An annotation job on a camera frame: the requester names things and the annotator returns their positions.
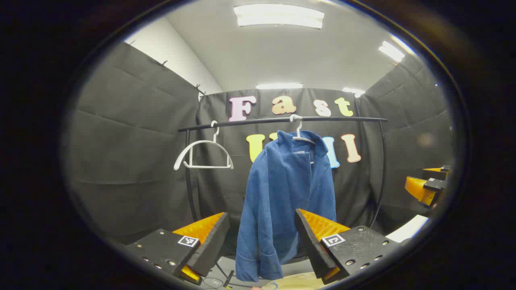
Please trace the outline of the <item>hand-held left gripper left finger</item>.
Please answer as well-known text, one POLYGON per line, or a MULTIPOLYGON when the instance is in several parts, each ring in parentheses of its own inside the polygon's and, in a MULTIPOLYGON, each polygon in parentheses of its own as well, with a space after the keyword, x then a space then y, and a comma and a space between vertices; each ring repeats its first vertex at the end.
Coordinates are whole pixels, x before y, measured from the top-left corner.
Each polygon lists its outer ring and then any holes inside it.
POLYGON ((218 262, 229 227, 228 213, 221 212, 174 231, 158 229, 124 249, 166 275, 200 285, 218 262))

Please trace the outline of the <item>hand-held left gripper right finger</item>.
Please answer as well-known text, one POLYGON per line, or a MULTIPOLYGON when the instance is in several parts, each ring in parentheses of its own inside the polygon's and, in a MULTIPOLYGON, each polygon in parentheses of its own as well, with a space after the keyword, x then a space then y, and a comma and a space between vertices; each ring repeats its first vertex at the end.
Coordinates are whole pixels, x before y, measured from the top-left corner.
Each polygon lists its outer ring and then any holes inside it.
POLYGON ((349 228, 315 213, 296 209, 295 227, 315 276, 330 284, 365 271, 399 248, 367 226, 349 228))

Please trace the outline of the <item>blue corduroy jacket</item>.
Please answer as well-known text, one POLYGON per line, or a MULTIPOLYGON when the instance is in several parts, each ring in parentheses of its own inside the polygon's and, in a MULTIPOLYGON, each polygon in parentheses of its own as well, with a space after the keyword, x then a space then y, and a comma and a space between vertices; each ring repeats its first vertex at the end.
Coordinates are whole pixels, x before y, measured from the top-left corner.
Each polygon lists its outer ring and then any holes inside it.
POLYGON ((333 173, 324 140, 302 130, 277 132, 258 154, 248 176, 237 236, 236 275, 244 282, 283 277, 282 265, 299 248, 295 211, 337 220, 333 173))

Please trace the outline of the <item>white plastic hanger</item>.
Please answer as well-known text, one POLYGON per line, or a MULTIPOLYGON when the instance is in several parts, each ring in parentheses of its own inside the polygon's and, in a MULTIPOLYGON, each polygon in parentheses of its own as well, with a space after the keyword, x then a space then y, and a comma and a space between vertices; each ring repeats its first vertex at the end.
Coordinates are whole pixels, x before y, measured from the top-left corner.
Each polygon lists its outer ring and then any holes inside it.
POLYGON ((312 133, 307 133, 302 130, 303 129, 303 126, 302 126, 303 125, 303 122, 302 122, 303 117, 302 116, 299 116, 298 114, 292 114, 289 117, 289 121, 292 123, 295 123, 295 122, 298 123, 298 126, 295 129, 295 134, 292 137, 293 145, 295 145, 295 146, 301 146, 301 145, 304 146, 306 144, 313 145, 313 146, 316 145, 316 141, 315 141, 314 137, 312 136, 312 133))
POLYGON ((198 140, 193 143, 188 144, 179 154, 177 159, 175 160, 175 163, 173 165, 173 170, 177 171, 179 170, 179 167, 181 165, 184 165, 184 167, 188 169, 234 169, 234 164, 232 161, 232 158, 230 157, 229 152, 219 143, 217 143, 217 137, 220 132, 220 128, 216 126, 218 124, 217 121, 212 121, 210 123, 210 128, 216 128, 216 132, 213 134, 212 140, 198 140), (225 166, 204 166, 204 165, 194 165, 193 164, 193 151, 194 147, 196 145, 200 144, 209 144, 214 145, 221 149, 226 156, 226 165, 225 166))

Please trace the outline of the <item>black clothes rack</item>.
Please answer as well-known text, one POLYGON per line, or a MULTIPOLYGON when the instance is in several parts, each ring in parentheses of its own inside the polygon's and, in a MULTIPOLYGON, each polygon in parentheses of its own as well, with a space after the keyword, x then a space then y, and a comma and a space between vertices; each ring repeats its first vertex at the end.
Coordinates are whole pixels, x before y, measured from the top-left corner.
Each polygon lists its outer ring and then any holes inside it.
MULTIPOLYGON (((380 132, 383 133, 383 123, 387 122, 385 118, 369 118, 369 117, 303 117, 303 121, 356 121, 356 122, 376 122, 379 124, 380 132)), ((288 118, 266 118, 253 119, 244 121, 224 122, 218 123, 216 126, 230 127, 230 126, 244 126, 251 124, 269 124, 278 122, 289 122, 288 118)), ((184 127, 179 129, 180 132, 189 134, 191 131, 205 130, 210 128, 210 125, 199 125, 192 127, 184 127)), ((292 142, 294 134, 286 134, 285 140, 292 142)), ((318 161, 316 167, 317 172, 330 167, 329 158, 327 156, 327 146, 321 138, 314 138, 316 141, 315 149, 320 150, 320 155, 315 156, 318 161)), ((303 193, 298 195, 295 193, 297 186, 295 182, 312 181, 311 178, 301 178, 299 170, 293 171, 292 178, 279 178, 279 170, 283 168, 282 156, 274 160, 268 157, 272 156, 272 148, 265 147, 261 151, 252 168, 257 168, 260 165, 260 176, 251 181, 251 189, 256 191, 252 196, 251 211, 264 210, 263 220, 259 218, 254 219, 253 224, 257 230, 253 237, 256 241, 257 253, 270 249, 276 252, 273 247, 273 222, 280 222, 279 230, 286 236, 293 236, 297 242, 300 242, 298 231, 295 227, 295 210, 303 209, 308 211, 308 202, 312 190, 309 187, 303 187, 303 193)))

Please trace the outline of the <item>white platform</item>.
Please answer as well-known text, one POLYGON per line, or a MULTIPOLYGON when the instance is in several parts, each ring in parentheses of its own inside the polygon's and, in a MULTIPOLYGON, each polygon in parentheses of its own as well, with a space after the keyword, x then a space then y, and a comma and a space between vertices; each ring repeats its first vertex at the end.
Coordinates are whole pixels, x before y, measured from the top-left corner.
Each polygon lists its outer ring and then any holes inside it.
POLYGON ((412 237, 414 237, 427 221, 428 217, 416 215, 403 226, 396 229, 386 237, 395 242, 401 243, 407 239, 411 239, 412 237))

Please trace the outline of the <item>black backdrop cloth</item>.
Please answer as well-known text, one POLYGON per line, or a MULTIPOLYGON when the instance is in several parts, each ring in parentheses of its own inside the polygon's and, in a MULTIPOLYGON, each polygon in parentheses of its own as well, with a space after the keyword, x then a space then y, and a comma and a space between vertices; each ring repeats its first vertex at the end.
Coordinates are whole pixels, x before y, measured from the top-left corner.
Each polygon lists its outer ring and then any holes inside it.
POLYGON ((316 116, 313 101, 350 102, 358 117, 386 118, 385 141, 376 122, 310 121, 303 125, 334 139, 339 167, 333 169, 337 222, 369 225, 390 232, 427 209, 404 190, 406 176, 423 168, 453 165, 453 123, 441 90, 428 68, 413 57, 396 65, 363 97, 337 90, 243 90, 195 100, 194 87, 156 60, 127 44, 114 48, 83 86, 70 126, 70 178, 76 198, 100 231, 129 244, 162 228, 175 230, 227 212, 230 229, 221 254, 234 257, 248 174, 252 166, 247 137, 263 146, 278 130, 297 124, 248 124, 221 128, 218 143, 234 169, 191 171, 193 204, 184 167, 173 165, 186 147, 183 127, 229 121, 232 103, 256 97, 247 120, 272 118, 272 101, 285 95, 297 113, 316 116))

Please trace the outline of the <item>large ceiling light panel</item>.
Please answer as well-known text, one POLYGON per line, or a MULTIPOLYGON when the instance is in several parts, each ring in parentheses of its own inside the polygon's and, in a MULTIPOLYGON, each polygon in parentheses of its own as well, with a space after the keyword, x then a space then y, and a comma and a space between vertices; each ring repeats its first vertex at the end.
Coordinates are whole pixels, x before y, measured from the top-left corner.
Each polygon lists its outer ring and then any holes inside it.
POLYGON ((284 4, 251 4, 233 8, 240 27, 293 25, 321 29, 325 13, 311 8, 284 4))

